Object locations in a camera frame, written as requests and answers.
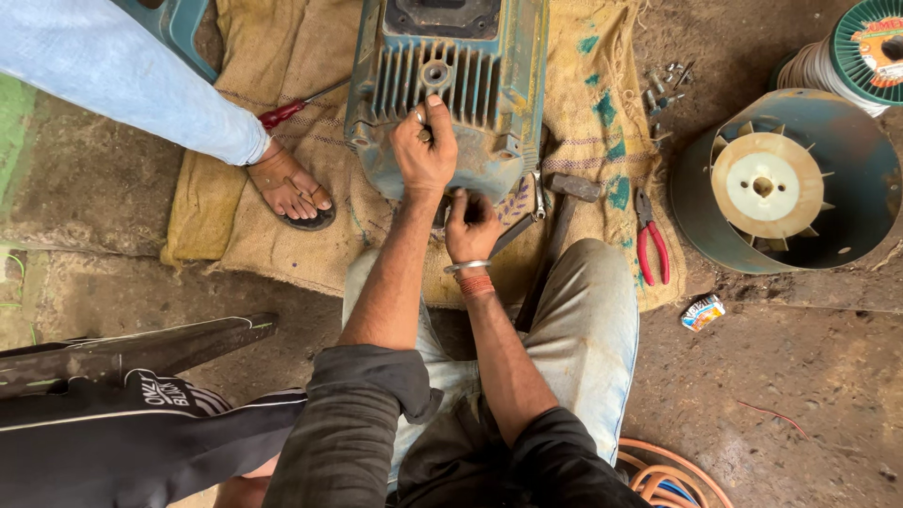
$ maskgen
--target wooden hammer handle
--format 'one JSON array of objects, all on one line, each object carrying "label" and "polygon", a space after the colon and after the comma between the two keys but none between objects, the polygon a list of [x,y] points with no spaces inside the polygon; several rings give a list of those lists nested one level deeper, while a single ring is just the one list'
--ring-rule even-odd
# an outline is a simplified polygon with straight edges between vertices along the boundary
[{"label": "wooden hammer handle", "polygon": [[545,282],[549,278],[549,273],[558,256],[561,255],[562,246],[564,245],[564,237],[571,228],[571,220],[573,212],[577,208],[578,198],[576,196],[566,194],[561,210],[557,213],[555,219],[555,229],[552,231],[552,238],[549,239],[548,246],[545,248],[545,255],[539,262],[535,277],[533,279],[533,287],[527,293],[524,304],[520,307],[514,327],[524,333],[529,333],[533,328],[533,318],[536,316],[536,309],[539,307],[539,299],[543,296],[545,290]]}]

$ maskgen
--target black pants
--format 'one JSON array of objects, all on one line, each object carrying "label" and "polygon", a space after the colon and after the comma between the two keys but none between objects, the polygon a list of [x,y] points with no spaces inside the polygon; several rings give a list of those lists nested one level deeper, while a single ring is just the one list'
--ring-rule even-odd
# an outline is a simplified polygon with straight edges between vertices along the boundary
[{"label": "black pants", "polygon": [[144,370],[124,388],[73,378],[61,395],[0,400],[0,504],[163,508],[275,456],[306,401],[284,390],[233,409]]}]

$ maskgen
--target man's right hand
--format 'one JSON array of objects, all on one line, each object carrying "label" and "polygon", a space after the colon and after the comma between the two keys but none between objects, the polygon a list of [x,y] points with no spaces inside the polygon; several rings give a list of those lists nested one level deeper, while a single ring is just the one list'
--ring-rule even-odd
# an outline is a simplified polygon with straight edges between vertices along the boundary
[{"label": "man's right hand", "polygon": [[424,143],[417,137],[424,126],[411,111],[392,133],[389,141],[405,181],[405,193],[442,197],[454,176],[458,163],[458,142],[452,131],[452,115],[438,95],[426,98],[415,108],[426,125],[433,128],[433,139]]},{"label": "man's right hand", "polygon": [[[449,251],[451,262],[457,264],[488,259],[502,232],[502,224],[489,198],[476,193],[468,196],[467,191],[458,189],[451,206],[449,219],[445,223],[445,248]],[[472,212],[477,216],[476,221],[464,221],[468,206],[475,208]]]}]

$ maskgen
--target spool label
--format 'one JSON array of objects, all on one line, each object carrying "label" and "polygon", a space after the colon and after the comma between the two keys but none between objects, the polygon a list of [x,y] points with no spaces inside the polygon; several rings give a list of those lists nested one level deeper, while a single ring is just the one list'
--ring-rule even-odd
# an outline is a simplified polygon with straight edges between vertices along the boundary
[{"label": "spool label", "polygon": [[852,35],[859,53],[875,72],[871,84],[889,88],[903,82],[903,18],[888,16],[879,21],[862,22],[865,30]]}]

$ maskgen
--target burlap sack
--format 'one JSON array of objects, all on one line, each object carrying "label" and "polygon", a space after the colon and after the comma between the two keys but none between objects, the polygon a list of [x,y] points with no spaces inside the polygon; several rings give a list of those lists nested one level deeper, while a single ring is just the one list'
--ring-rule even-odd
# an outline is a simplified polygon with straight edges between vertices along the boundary
[{"label": "burlap sack", "polygon": [[[260,6],[250,0],[219,0],[219,8],[227,55],[217,89],[238,105],[259,114],[350,75],[358,0]],[[674,228],[661,212],[663,185],[651,177],[659,157],[638,98],[630,42],[636,14],[634,0],[552,2],[544,114],[552,141],[544,171],[602,183],[598,202],[578,206],[566,244],[594,237],[622,249],[634,270],[640,310],[648,310],[682,295],[686,268]],[[284,36],[273,36],[276,31]],[[188,154],[163,261],[220,259],[224,269],[250,270],[340,296],[346,266],[364,249],[382,244],[396,207],[369,186],[358,159],[344,146],[346,93],[336,90],[273,132],[334,196],[339,216],[328,229],[309,233],[284,226],[253,184],[241,187],[240,170]],[[638,185],[645,185],[669,249],[667,286],[658,277],[651,241],[648,258],[659,282],[649,287],[638,272],[633,209]],[[532,182],[526,180],[499,205],[498,213],[509,225],[533,207]],[[490,273],[504,302],[523,298],[553,223],[532,226],[495,257]],[[442,275],[442,267],[450,263],[442,240],[441,234],[430,239],[424,298],[430,304],[456,305],[458,287]]]}]

